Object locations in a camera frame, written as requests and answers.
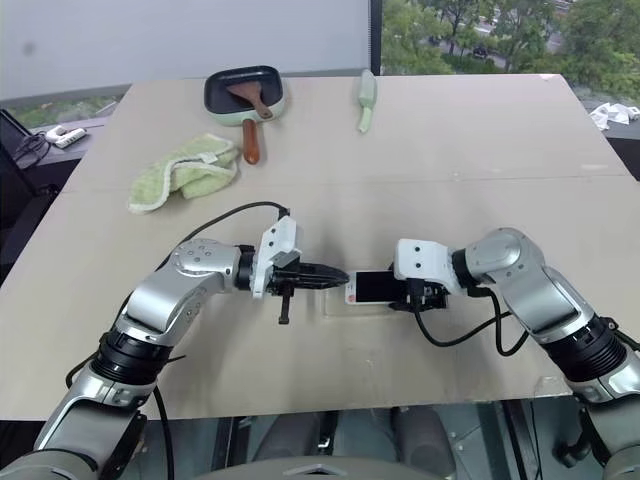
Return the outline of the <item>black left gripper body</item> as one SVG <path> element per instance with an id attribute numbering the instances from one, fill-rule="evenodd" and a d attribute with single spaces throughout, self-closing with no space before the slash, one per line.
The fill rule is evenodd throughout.
<path id="1" fill-rule="evenodd" d="M 281 298 L 281 309 L 278 317 L 279 325 L 288 325 L 290 323 L 290 304 L 297 288 L 299 277 L 299 259 L 284 267 L 273 267 L 271 278 L 267 284 L 267 292 L 272 296 Z"/>

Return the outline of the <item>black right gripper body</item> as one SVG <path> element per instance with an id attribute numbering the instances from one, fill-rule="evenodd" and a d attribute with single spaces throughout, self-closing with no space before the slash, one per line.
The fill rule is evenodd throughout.
<path id="1" fill-rule="evenodd" d="M 407 280 L 407 300 L 411 311 L 446 309 L 447 296 L 448 292 L 440 284 L 422 279 Z"/>

